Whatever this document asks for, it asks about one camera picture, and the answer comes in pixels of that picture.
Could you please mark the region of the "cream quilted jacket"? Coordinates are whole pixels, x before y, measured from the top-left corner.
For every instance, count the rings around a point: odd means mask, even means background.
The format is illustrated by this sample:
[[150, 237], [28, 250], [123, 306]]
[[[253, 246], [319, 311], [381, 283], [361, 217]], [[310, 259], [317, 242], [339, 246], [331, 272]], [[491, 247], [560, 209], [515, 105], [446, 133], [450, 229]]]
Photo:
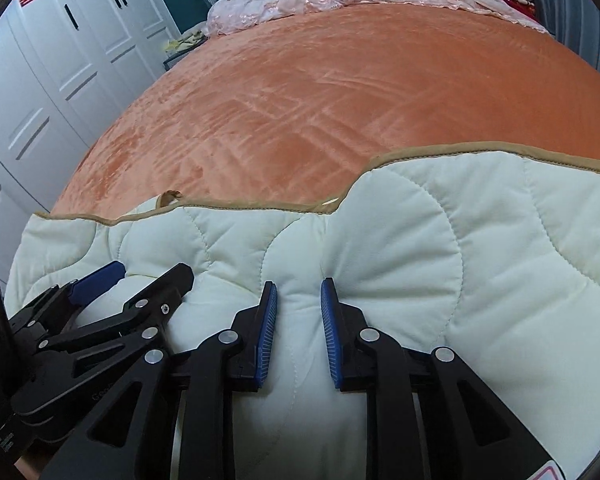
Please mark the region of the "cream quilted jacket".
[[198, 346], [278, 290], [264, 388], [234, 403], [242, 479], [361, 479], [366, 403], [329, 376], [325, 278], [408, 348], [452, 348], [568, 479], [600, 458], [600, 160], [505, 145], [407, 150], [318, 208], [160, 196], [126, 216], [33, 216], [6, 285], [8, 313], [118, 260], [124, 279], [85, 325], [177, 263], [194, 287], [166, 326]]

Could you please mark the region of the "orange plush bed blanket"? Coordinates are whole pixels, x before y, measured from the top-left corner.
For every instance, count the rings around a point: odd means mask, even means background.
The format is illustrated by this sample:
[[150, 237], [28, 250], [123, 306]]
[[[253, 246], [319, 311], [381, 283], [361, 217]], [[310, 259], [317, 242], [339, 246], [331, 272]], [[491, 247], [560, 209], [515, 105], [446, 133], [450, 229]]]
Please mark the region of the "orange plush bed blanket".
[[392, 153], [511, 148], [600, 171], [600, 73], [495, 16], [357, 4], [207, 41], [90, 148], [55, 214], [166, 191], [312, 205]]

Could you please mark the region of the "beige cloth on nightstand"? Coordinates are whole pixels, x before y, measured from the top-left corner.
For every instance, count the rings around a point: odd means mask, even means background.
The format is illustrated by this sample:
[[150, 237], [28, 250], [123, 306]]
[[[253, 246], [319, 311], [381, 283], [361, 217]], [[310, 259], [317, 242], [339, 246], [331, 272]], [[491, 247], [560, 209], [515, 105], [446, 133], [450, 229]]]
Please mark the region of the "beige cloth on nightstand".
[[166, 52], [166, 55], [174, 55], [178, 52], [193, 50], [206, 40], [207, 36], [201, 30], [188, 32], [186, 35], [178, 37], [178, 39], [169, 40], [164, 46], [164, 52]]

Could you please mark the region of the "white wardrobe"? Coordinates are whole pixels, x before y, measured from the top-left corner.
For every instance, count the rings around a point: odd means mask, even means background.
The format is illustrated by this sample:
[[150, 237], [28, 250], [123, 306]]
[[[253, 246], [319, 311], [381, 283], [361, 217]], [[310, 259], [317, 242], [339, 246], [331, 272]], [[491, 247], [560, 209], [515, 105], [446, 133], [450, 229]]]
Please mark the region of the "white wardrobe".
[[30, 215], [164, 72], [163, 0], [12, 0], [0, 17], [0, 282]]

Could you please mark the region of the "blue nightstand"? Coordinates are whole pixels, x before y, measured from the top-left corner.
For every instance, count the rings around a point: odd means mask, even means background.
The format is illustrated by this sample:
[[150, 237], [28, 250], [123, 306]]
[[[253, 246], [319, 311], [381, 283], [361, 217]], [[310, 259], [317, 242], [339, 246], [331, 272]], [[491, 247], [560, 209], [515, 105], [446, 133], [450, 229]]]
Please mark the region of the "blue nightstand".
[[208, 38], [201, 36], [200, 38], [192, 37], [192, 40], [186, 39], [163, 61], [162, 65], [166, 72], [168, 72], [175, 64], [178, 64], [186, 55], [192, 53], [199, 47], [201, 47]]

